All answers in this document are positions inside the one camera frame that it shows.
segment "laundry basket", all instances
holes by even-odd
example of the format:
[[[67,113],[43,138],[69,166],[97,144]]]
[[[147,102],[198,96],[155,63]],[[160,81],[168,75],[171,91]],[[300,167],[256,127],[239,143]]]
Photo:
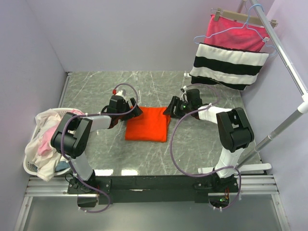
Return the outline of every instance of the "laundry basket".
[[[53,110],[56,111],[61,118],[63,118],[65,113],[71,112],[75,109],[74,108],[62,107],[62,108],[53,108]],[[35,130],[32,134],[31,140],[33,140],[37,136],[38,133],[39,133],[39,128],[36,126]],[[31,160],[28,159],[27,155],[25,155],[25,158],[24,158],[24,169],[30,175],[33,175],[33,176],[37,175],[37,172],[35,171],[35,165],[31,163]],[[55,172],[54,175],[60,176],[62,174],[67,173],[68,171],[70,171],[70,168],[64,169],[64,170],[59,171],[59,172]]]

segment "striped towel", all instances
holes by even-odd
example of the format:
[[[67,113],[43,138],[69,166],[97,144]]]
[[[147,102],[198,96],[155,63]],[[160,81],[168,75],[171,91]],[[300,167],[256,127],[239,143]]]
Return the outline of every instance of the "striped towel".
[[[244,90],[253,84],[269,54],[200,43],[192,71],[192,83],[223,84]]]

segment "black stripe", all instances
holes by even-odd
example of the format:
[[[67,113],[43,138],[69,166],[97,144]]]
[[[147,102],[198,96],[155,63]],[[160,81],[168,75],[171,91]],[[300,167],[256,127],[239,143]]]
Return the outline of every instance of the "black stripe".
[[[249,75],[249,76],[257,75],[262,68],[262,66],[232,64],[224,61],[208,59],[205,57],[198,57],[198,56],[196,56],[193,66],[207,67],[213,71],[220,71],[226,74]]]
[[[210,47],[216,47],[216,48],[221,48],[223,50],[227,50],[227,51],[243,51],[243,52],[249,52],[249,53],[260,53],[260,54],[265,54],[266,52],[258,52],[258,51],[247,51],[247,50],[240,50],[240,49],[233,49],[233,48],[227,48],[227,47],[220,47],[220,46],[216,46],[216,45],[211,45],[211,44],[206,44],[206,43],[202,43],[204,45],[210,46]]]
[[[208,77],[201,77],[201,76],[192,76],[192,84],[194,83],[202,83],[202,84],[208,84],[208,85],[215,85],[215,84],[221,84],[221,85],[224,85],[228,88],[232,88],[232,89],[235,89],[235,90],[244,90],[246,86],[249,86],[249,85],[246,85],[246,84],[231,84],[231,83],[224,83],[224,82],[220,82],[220,81],[214,81],[213,79],[211,78],[208,78]]]

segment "gray marble tabletop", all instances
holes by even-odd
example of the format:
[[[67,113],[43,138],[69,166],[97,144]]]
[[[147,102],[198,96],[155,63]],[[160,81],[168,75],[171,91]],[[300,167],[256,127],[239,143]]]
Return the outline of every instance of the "gray marble tabletop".
[[[167,107],[173,95],[180,96],[180,88],[190,84],[181,71],[123,71],[123,72],[73,72],[64,93],[62,107],[77,108],[84,113],[97,113],[109,103],[112,90],[118,83],[129,83],[139,96],[139,106]],[[205,87],[198,87],[203,103],[214,102],[216,97]],[[220,94],[217,106],[242,107],[239,91],[222,85],[213,88]],[[128,97],[134,93],[128,87]],[[168,141],[126,141],[126,123],[119,122],[113,129],[92,132],[86,148],[90,165],[103,175],[171,175],[180,172],[174,167],[169,153],[169,140],[177,119],[171,119]],[[250,146],[245,154],[255,146]],[[216,124],[196,120],[184,120],[173,141],[174,156],[178,165],[189,173],[197,173],[199,167],[214,167],[221,153],[221,143]],[[249,164],[260,163],[256,155]]]

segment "white wall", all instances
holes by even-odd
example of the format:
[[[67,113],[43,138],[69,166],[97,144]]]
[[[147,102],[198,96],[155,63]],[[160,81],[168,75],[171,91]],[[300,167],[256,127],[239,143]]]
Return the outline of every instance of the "white wall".
[[[66,71],[187,70],[210,9],[240,0],[27,0]],[[273,0],[260,1],[266,11]]]
[[[275,29],[303,81],[307,76],[307,24],[305,0],[275,0],[268,17],[277,19]],[[279,56],[267,61],[254,86],[243,93],[244,104],[256,135],[261,141],[297,106],[301,95]],[[308,116],[303,115],[261,153],[273,165],[282,202],[292,230],[307,230],[308,214]]]
[[[11,231],[29,176],[22,167],[34,116],[56,107],[65,72],[25,0],[0,6],[0,230]]]

